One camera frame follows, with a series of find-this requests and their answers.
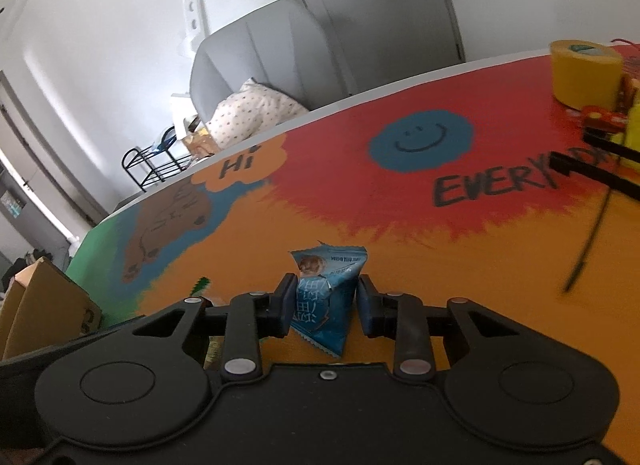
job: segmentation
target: plastic bag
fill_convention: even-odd
[[[291,252],[300,280],[292,328],[314,346],[340,357],[349,329],[364,247],[319,247]]]

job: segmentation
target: polka dot cushion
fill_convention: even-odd
[[[290,96],[249,79],[218,104],[207,128],[224,149],[306,112]]]

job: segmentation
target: yellow tape roll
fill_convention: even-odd
[[[600,106],[615,111],[622,79],[620,53],[581,40],[557,40],[550,48],[554,96],[560,102],[578,110]]]

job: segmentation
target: smiley face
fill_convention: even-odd
[[[387,125],[369,143],[371,158],[396,172],[434,169],[471,149],[471,123],[449,111],[421,111]]]

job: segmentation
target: small green object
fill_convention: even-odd
[[[571,44],[569,49],[575,53],[581,53],[583,55],[590,55],[592,57],[598,57],[604,55],[604,51],[599,48],[594,48],[588,44]]]
[[[202,292],[209,288],[210,284],[211,280],[207,277],[199,278],[196,285],[191,289],[189,297],[200,297],[202,295]]]

